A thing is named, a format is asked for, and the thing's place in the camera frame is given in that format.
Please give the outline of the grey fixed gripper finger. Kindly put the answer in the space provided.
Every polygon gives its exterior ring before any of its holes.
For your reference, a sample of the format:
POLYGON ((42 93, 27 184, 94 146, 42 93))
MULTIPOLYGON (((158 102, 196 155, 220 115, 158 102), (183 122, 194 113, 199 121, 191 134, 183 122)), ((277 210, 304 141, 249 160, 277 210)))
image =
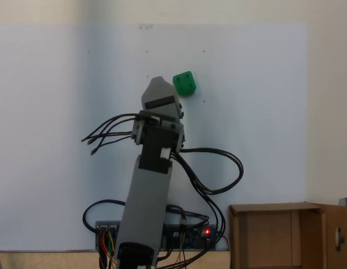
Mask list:
POLYGON ((148 87, 142 94, 142 99, 161 99, 168 96, 174 96, 174 87, 164 80, 162 76, 151 79, 148 87))

